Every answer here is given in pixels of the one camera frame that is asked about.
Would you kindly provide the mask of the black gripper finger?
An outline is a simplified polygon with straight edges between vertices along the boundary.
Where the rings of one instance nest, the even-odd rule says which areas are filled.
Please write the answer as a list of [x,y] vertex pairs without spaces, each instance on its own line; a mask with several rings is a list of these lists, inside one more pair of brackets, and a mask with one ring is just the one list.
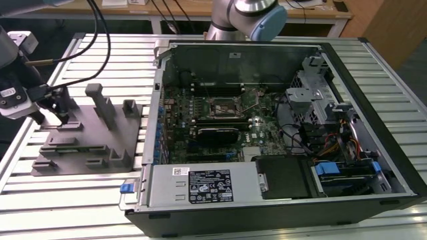
[[58,95],[54,98],[55,101],[55,108],[54,108],[54,113],[61,120],[62,124],[67,124],[70,121],[70,115],[69,115],[69,104],[67,100],[63,96]]
[[35,112],[31,113],[31,118],[35,120],[35,122],[39,125],[42,125],[46,120],[46,115],[39,110],[37,110]]

